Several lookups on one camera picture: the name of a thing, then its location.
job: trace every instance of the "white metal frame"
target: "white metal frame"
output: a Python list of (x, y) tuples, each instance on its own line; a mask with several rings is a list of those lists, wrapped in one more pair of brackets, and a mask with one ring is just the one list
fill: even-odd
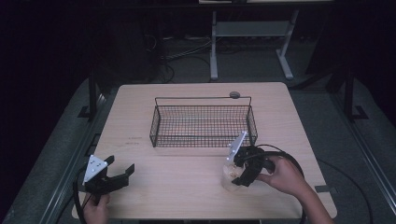
[(293, 74), (285, 56), (298, 13), (299, 10), (294, 10), (289, 21), (217, 21), (216, 11), (213, 11), (210, 78), (212, 80), (219, 78), (216, 57), (218, 36), (284, 36), (285, 41), (282, 47), (276, 50), (276, 56), (279, 59), (286, 79), (293, 79)]

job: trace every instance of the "table top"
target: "table top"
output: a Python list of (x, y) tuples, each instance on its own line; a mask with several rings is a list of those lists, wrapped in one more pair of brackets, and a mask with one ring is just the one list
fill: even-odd
[[(149, 133), (156, 97), (251, 96), (258, 144), (292, 155), (311, 187), (326, 185), (289, 91), (283, 83), (206, 83), (126, 85), (120, 87), (94, 155), (114, 155), (108, 176), (132, 163), (128, 187), (111, 193), (110, 217), (131, 219), (299, 218), (299, 202), (255, 181), (228, 191), (222, 187), (227, 147), (153, 147)], [(332, 217), (329, 192), (318, 194)]]

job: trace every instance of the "small round object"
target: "small round object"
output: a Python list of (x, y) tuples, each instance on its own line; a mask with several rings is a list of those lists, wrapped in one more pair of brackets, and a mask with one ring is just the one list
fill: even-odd
[(230, 97), (233, 99), (238, 99), (239, 97), (241, 97), (241, 94), (237, 91), (232, 91), (230, 92)]

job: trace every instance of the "dark floor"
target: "dark floor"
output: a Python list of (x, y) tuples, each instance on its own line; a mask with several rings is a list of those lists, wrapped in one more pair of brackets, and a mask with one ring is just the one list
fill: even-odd
[[(279, 43), (281, 40), (263, 40), (253, 44), (244, 43), (238, 46), (240, 50), (235, 52), (222, 52), (218, 56), (217, 82), (279, 81), (294, 86), (310, 78), (311, 76), (306, 75), (304, 71), (315, 43), (290, 44), (287, 58), (295, 75), (294, 80), (286, 80), (283, 77), (275, 54)], [(170, 50), (168, 56), (202, 45), (202, 43), (186, 43), (172, 39), (166, 44)], [(189, 54), (188, 57), (169, 62), (168, 67), (160, 66), (161, 72), (151, 83), (208, 82), (210, 75), (207, 62), (208, 52)], [(395, 211), (392, 211), (387, 201), (388, 197), (384, 194), (385, 190), (379, 184), (378, 173), (375, 172), (377, 170), (373, 168), (375, 164), (370, 160), (371, 155), (367, 156), (367, 154), (374, 156), (374, 161), (378, 163), (389, 184), (396, 186), (395, 127), (376, 106), (370, 92), (357, 80), (354, 105), (361, 105), (368, 119), (350, 122), (342, 112), (343, 90), (336, 94), (327, 93), (325, 85), (328, 79), (329, 77), (325, 77), (303, 90), (290, 91), (290, 95), (325, 180), (332, 189), (332, 197), (338, 211), (334, 221), (336, 223), (396, 223)], [(100, 137), (120, 83), (113, 82), (114, 85), (107, 87), (109, 91), (105, 94), (106, 99), (101, 98), (99, 101), (98, 114), (92, 122), (78, 118), (80, 109), (88, 104), (88, 81), (81, 84), (43, 148), (4, 223), (55, 223), (57, 218), (59, 223), (78, 223), (78, 220), (71, 217), (73, 204), (68, 202), (71, 196), (71, 181), (77, 169), (88, 159), (87, 155), (94, 152), (94, 142)], [(111, 220), (110, 222), (138, 223), (139, 221)], [(298, 220), (261, 221), (261, 223), (297, 222)], [(171, 222), (161, 220), (156, 223)]]

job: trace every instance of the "wire mesh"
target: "wire mesh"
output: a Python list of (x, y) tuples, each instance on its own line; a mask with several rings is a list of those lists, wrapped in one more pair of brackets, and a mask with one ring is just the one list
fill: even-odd
[(227, 147), (242, 131), (242, 146), (254, 145), (251, 105), (156, 105), (150, 139), (154, 147)]

